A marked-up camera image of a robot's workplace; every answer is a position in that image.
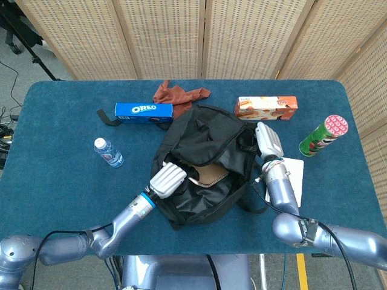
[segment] snack box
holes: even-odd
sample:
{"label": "snack box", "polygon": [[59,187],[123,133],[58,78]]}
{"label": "snack box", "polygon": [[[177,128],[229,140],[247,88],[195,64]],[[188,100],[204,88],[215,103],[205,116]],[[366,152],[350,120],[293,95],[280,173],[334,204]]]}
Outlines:
{"label": "snack box", "polygon": [[172,104],[116,103],[115,116],[122,123],[169,123],[174,116]]}
{"label": "snack box", "polygon": [[298,109],[294,95],[238,97],[235,115],[242,120],[289,120]]}

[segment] oreo box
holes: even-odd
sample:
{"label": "oreo box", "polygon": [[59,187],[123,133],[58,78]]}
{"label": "oreo box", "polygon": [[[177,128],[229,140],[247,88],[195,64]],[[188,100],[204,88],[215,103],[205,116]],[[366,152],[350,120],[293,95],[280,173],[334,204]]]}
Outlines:
{"label": "oreo box", "polygon": [[172,104],[116,103],[115,116],[122,123],[170,123],[174,108]]}

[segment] orange box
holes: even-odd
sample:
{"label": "orange box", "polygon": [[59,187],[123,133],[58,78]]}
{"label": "orange box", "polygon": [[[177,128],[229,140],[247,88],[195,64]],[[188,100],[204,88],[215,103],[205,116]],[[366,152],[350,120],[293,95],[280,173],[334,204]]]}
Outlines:
{"label": "orange box", "polygon": [[295,95],[238,97],[234,114],[242,120],[289,120],[297,109]]}

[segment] blue tablecloth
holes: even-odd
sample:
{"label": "blue tablecloth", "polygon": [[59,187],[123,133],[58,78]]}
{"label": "blue tablecloth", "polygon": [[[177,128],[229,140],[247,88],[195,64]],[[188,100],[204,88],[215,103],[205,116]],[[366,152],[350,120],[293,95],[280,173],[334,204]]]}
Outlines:
{"label": "blue tablecloth", "polygon": [[[39,82],[21,112],[0,182],[0,238],[44,236],[51,230],[84,230],[106,224],[149,181],[154,153],[165,131],[151,124],[106,126],[98,109],[114,118],[116,102],[152,102],[161,80]],[[305,160],[301,214],[327,224],[371,230],[386,227],[360,145],[344,87],[329,80],[176,80],[185,90],[205,87],[200,103],[232,111],[241,95],[296,95],[289,121],[266,121],[279,135],[285,156]],[[298,151],[326,116],[339,114],[349,132],[314,157]],[[115,169],[93,151],[97,137],[110,139],[125,163]],[[248,193],[261,206],[258,197]],[[154,210],[121,244],[118,254],[300,252],[272,233],[276,213],[257,215],[234,206],[222,219],[174,231]]]}

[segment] pink lid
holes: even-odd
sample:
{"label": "pink lid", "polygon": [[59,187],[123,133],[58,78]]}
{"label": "pink lid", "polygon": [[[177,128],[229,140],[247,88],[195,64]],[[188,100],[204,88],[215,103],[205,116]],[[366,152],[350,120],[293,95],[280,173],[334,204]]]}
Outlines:
{"label": "pink lid", "polygon": [[329,133],[342,136],[348,132],[348,123],[339,115],[330,115],[325,119],[325,127]]}

